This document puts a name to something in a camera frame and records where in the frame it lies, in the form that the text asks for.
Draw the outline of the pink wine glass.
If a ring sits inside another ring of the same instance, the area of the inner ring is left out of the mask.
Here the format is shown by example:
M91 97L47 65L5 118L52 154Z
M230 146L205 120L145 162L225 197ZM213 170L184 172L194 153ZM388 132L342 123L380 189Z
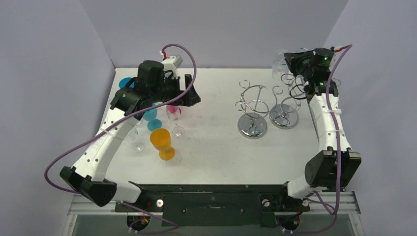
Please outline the pink wine glass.
M181 114L181 109L178 106L173 106L173 105L167 105L166 106L166 112L167 114L176 114L177 112L179 112Z

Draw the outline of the blue wine glass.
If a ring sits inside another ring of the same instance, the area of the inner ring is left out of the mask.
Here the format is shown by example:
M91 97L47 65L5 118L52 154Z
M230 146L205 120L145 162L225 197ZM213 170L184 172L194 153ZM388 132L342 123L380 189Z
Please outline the blue wine glass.
M129 82L132 82L129 87L134 88L135 83L132 77L126 77L126 78L121 79L119 82L119 88L121 89L125 87L126 84L128 84Z
M148 122L147 129L151 132L162 127L162 121L157 118L157 114L156 109L151 109L143 115L143 119Z

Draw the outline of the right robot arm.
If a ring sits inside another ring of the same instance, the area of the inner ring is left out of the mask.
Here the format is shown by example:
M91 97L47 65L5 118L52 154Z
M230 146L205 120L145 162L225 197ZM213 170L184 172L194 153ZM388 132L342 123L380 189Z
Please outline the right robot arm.
M316 48L284 53L289 71L304 79L304 91L319 142L319 152L306 163L303 176L287 183L287 191L277 197L278 205L290 210L313 191L346 187L361 164L361 155L352 150L341 122L339 91L333 80L331 61L342 48Z

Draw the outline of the tall chrome glass rack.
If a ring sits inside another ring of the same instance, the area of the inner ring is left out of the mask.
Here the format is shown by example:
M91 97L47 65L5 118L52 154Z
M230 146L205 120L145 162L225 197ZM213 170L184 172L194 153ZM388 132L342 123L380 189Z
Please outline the tall chrome glass rack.
M313 72L312 78L304 78L302 76L294 76L294 78L300 77L303 79L302 84L296 84L293 88L303 87L301 89L301 95L292 95L292 90L289 90L290 98L294 100L304 100L310 102L314 96L325 96L326 89L329 88L329 96L335 98L338 97L338 88L336 83L329 79L330 63L333 59L334 52L326 48L316 48L313 50L313 57L310 61L310 66ZM282 100L280 104L273 107L269 114L270 121L277 127L282 129L293 128L298 122L297 110L287 104L285 100Z

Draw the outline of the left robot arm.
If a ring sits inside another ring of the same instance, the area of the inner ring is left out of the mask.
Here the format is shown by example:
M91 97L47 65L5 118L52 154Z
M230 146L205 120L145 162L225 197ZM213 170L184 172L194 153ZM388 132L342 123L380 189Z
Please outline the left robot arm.
M188 91L180 90L178 57L162 62L146 60L139 64L137 76L116 91L106 117L84 154L71 166L60 171L60 177L77 193L99 207L110 201L125 201L134 211L146 207L147 198L139 187L106 179L108 167L121 143L142 119L144 110L154 103L190 107L201 101L191 85L192 76L185 75Z

